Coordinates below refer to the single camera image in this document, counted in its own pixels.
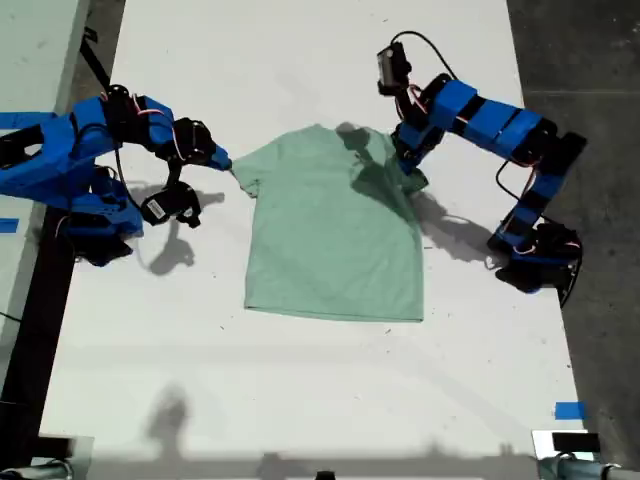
white surface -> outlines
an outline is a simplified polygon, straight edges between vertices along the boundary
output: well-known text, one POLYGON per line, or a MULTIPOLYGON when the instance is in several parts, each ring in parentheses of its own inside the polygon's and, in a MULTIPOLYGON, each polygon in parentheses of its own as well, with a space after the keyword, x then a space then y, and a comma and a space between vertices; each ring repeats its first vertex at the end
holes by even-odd
MULTIPOLYGON (((375 55, 410 28, 483 95, 521 103, 503 0, 130 0, 113 80, 203 120, 237 158, 316 122, 391 131, 375 55)), ((427 46, 405 46, 418 83, 442 71, 427 46)), ((131 183, 165 180, 143 149, 122 157, 131 183)), ((499 165, 449 136, 424 162, 428 192, 493 231, 513 206, 494 183, 499 165)), ((507 183, 525 176, 512 167, 507 183)), ((317 465, 343 477, 535 478, 531 430, 557 428, 555 402, 576 400, 554 291, 500 283, 431 225, 421 324, 248 312, 253 201, 228 174, 191 167, 183 179, 225 195, 170 242, 190 245, 192 266, 153 263, 165 225, 146 229, 138 255, 74 272, 42 431, 95 437, 91 479, 308 477, 317 465), (185 416, 176 442, 177 420, 158 419, 167 401, 185 416)))
MULTIPOLYGON (((0 112, 63 113, 80 49, 88 0, 2 0, 0 14, 0 112)), ((0 130, 0 136, 9 133, 0 130)), ((18 218, 15 234, 0 233, 0 311, 22 309, 38 252, 35 230, 44 207, 0 195, 0 218, 18 218)), ((0 315, 0 379, 18 326, 0 315)))

t-shirt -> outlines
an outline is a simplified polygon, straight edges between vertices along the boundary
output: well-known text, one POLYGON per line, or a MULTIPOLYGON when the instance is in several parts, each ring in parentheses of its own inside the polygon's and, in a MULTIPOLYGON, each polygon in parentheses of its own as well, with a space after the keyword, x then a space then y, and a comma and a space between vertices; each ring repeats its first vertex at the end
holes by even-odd
POLYGON ((320 125, 238 159, 257 197, 245 308, 357 321, 421 321, 422 246, 412 185, 388 135, 320 125))

t-shirt sleeve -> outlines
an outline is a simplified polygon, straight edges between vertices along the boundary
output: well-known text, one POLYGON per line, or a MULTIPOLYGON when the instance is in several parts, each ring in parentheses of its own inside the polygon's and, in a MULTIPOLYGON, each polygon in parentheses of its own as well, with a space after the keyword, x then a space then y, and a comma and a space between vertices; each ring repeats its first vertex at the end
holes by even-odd
POLYGON ((260 147, 258 150, 237 159, 233 163, 232 172, 238 180, 240 188, 250 197, 257 197, 260 182, 277 168, 282 154, 282 137, 260 147))

white table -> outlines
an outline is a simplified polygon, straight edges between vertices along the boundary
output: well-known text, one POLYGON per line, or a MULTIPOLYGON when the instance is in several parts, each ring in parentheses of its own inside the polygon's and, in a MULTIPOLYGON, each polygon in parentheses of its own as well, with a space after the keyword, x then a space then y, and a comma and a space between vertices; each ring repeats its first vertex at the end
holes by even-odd
MULTIPOLYGON (((521 104, 504 0, 130 0, 113 81, 203 120, 234 158, 316 122, 391 131, 375 55, 403 29, 484 96, 521 104)), ((417 83, 443 70, 405 47, 417 83)), ((164 181, 143 149, 122 157, 132 184, 164 181)), ((228 174, 187 169, 214 202, 200 228, 147 228, 136 255, 76 267, 41 431, 93 437, 91 480, 535 478, 531 430, 581 422, 554 420, 576 400, 555 291, 516 291, 478 251, 513 206, 499 165, 453 136, 424 162, 437 204, 419 211, 421 324, 245 311, 253 201, 228 174)), ((506 182, 525 177, 512 167, 506 182)))
MULTIPOLYGON (((88 0, 3 0, 0 7, 0 112, 56 112, 67 108, 88 0)), ((0 130, 0 136, 9 133, 0 130)), ((22 316, 38 254, 44 206, 0 196, 0 218, 19 219, 0 233, 0 311, 22 316)), ((18 324, 0 315, 0 385, 18 324)))

t-shirt hem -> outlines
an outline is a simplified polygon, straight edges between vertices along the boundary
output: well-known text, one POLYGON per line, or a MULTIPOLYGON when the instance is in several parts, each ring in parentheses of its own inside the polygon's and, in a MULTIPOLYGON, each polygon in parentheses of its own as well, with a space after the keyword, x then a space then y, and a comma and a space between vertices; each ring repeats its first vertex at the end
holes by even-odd
POLYGON ((351 315, 333 312, 314 312, 307 310, 292 310, 286 308, 269 307, 264 305, 245 304, 247 310, 255 310, 265 313, 276 313, 278 315, 287 315, 291 317, 317 318, 319 320, 337 320, 337 321, 356 321, 356 322, 380 322, 380 323, 420 323, 424 320, 424 316, 416 317, 393 317, 393 316, 377 316, 377 315, 351 315))

